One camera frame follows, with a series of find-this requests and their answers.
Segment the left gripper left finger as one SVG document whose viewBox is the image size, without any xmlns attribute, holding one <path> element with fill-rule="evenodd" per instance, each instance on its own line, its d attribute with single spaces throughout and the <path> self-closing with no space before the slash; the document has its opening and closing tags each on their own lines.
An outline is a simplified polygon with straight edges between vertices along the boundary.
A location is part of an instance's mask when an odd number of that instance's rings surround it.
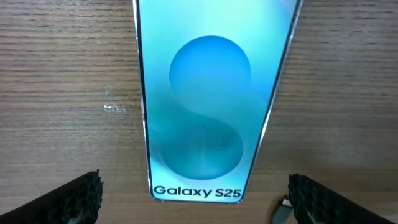
<svg viewBox="0 0 398 224">
<path fill-rule="evenodd" d="M 94 224 L 102 195 L 99 171 L 91 171 L 1 215 L 1 224 Z"/>
</svg>

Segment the Galaxy S25 smartphone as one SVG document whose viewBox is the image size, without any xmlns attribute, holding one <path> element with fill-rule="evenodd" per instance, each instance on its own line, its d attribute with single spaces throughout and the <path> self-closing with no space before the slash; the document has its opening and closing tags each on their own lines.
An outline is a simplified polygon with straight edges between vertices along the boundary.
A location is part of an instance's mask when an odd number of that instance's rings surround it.
<svg viewBox="0 0 398 224">
<path fill-rule="evenodd" d="M 134 1 L 154 199 L 242 201 L 302 5 L 301 0 Z"/>
</svg>

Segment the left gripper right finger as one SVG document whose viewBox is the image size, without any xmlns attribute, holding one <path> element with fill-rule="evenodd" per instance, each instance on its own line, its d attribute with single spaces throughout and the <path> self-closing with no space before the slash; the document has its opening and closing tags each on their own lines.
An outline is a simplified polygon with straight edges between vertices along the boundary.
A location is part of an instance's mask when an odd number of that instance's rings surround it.
<svg viewBox="0 0 398 224">
<path fill-rule="evenodd" d="M 394 224 L 305 175 L 290 174 L 288 188 L 300 224 Z"/>
</svg>

